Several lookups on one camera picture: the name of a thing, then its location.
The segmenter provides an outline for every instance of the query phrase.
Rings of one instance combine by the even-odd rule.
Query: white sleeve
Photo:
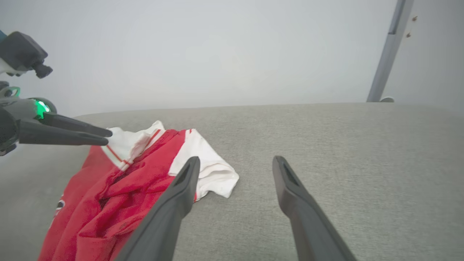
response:
[[[196,129],[186,130],[185,143],[174,158],[169,175],[177,175],[185,162],[193,156],[200,158],[196,200],[206,196],[208,191],[229,198],[237,184],[238,174],[213,150]]]

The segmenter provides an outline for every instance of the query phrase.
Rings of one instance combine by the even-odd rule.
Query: red garment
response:
[[[102,147],[91,147],[82,169],[64,190],[39,260],[114,260],[173,181],[168,171],[185,132],[165,131],[125,171]]]

